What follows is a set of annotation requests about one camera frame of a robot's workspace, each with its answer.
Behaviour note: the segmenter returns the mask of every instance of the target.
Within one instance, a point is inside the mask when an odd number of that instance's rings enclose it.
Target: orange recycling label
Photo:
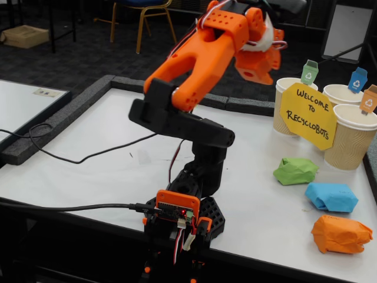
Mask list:
[[[360,104],[360,109],[371,113],[377,106],[377,86],[372,84],[367,90],[364,91],[364,96]]]

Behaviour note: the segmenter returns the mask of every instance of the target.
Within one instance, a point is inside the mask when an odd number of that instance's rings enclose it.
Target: blue recycling label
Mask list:
[[[348,84],[348,89],[354,93],[359,93],[368,80],[366,77],[367,75],[368,72],[366,70],[358,67],[356,71],[352,73],[351,80]]]

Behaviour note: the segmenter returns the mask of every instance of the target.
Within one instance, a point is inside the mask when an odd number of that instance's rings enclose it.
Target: blue chair seat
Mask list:
[[[162,5],[164,0],[116,0],[116,3],[132,7],[148,7]]]

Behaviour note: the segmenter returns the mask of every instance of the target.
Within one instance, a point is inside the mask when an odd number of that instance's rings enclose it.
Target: circuit board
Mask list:
[[[158,217],[178,221],[178,219],[184,219],[185,221],[191,222],[194,212],[190,208],[185,208],[182,206],[171,205],[169,203],[160,202],[158,208],[162,209],[163,212],[158,213]]]

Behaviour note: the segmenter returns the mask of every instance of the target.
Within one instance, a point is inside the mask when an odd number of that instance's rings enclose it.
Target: orange crumpled paper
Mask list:
[[[314,224],[312,234],[319,250],[357,254],[363,244],[373,239],[372,230],[358,221],[322,215]]]

